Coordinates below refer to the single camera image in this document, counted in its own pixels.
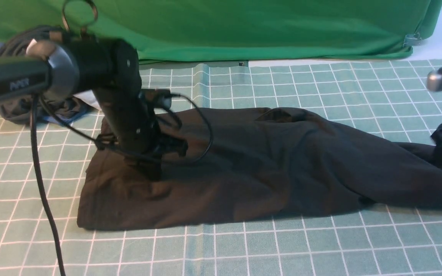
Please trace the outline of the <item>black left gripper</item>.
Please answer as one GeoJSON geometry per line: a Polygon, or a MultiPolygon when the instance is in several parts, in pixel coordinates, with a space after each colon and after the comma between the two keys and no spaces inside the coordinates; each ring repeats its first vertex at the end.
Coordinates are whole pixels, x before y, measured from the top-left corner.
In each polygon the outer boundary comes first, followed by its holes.
{"type": "Polygon", "coordinates": [[[186,155],[185,139],[163,133],[155,108],[161,108],[172,116],[180,129],[182,122],[170,110],[173,94],[168,89],[140,89],[124,92],[115,86],[105,86],[94,91],[95,98],[105,115],[110,130],[117,139],[109,148],[124,156],[126,164],[137,169],[151,181],[161,178],[162,157],[176,153],[186,155]]]}

